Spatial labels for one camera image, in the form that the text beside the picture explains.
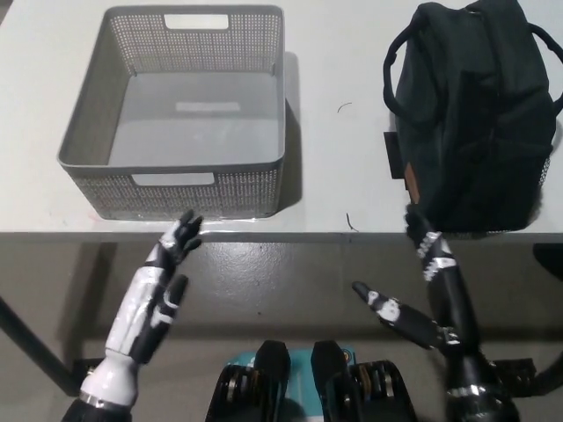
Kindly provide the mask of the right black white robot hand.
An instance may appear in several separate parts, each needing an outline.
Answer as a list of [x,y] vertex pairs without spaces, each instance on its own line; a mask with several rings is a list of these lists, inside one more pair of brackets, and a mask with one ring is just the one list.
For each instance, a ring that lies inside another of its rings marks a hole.
[[406,208],[406,234],[420,260],[432,315],[427,316],[361,281],[353,282],[352,289],[379,322],[400,337],[442,353],[477,352],[477,319],[461,268],[445,235],[433,228],[415,205]]

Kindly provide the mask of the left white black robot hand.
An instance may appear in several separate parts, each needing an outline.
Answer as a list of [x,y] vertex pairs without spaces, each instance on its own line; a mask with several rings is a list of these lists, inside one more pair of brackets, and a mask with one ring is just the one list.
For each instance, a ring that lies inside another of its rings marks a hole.
[[188,278],[177,269],[201,245],[202,218],[186,211],[135,271],[106,340],[106,350],[139,365],[150,362],[172,325]]

